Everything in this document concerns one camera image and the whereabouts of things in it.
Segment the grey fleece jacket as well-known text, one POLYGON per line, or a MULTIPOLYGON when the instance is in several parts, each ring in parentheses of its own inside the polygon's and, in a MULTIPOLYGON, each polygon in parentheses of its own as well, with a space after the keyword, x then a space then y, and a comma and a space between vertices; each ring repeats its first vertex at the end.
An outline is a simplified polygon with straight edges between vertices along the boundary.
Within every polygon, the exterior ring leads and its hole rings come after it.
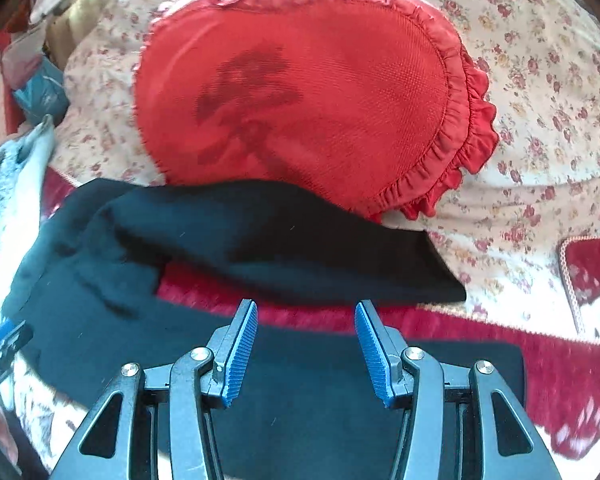
POLYGON ((50 115, 24 136, 0 146, 0 322, 12 280, 38 237, 42 187, 54 147, 50 115))

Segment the red embroidered cushion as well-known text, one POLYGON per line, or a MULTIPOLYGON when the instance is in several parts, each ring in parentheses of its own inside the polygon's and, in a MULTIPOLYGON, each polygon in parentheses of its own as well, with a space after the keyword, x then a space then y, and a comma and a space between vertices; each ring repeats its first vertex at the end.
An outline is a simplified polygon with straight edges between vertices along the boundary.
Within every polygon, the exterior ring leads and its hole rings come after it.
POLYGON ((566 238, 558 263, 578 335, 600 344, 600 235, 566 238))

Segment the teal plastic bag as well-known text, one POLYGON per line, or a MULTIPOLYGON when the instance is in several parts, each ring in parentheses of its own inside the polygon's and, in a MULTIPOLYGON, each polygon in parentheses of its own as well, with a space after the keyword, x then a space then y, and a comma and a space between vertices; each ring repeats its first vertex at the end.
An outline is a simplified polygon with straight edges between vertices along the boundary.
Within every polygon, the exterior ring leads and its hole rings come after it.
POLYGON ((26 83, 19 89, 12 90, 12 95, 24 118, 31 125, 37 125, 46 116, 53 119, 58 126, 65 117, 69 107, 64 87, 64 73, 46 56, 42 57, 40 66, 26 83))

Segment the floral beige quilt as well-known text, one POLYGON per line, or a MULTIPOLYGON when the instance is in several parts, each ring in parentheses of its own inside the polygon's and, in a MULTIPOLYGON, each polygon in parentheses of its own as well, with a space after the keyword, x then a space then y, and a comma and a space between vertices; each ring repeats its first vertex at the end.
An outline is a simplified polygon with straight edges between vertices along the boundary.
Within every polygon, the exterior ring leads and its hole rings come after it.
MULTIPOLYGON (((134 126, 131 79, 165 1, 109 0, 70 55, 50 162, 69 181, 160 181, 134 126)), ((488 75, 500 137, 483 170, 417 221, 466 286, 458 313, 600 343, 600 292, 577 306, 557 251, 600 236, 600 25, 576 0, 426 1, 488 75)))

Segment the red heart ruffled pillow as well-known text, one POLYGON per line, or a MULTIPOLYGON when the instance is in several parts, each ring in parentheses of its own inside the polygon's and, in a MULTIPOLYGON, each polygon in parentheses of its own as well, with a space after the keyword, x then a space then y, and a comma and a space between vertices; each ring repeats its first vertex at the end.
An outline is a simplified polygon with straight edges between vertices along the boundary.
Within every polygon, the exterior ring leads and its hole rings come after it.
POLYGON ((134 112, 172 184, 284 181, 413 219, 493 155, 488 88, 425 0, 172 0, 140 50, 134 112))

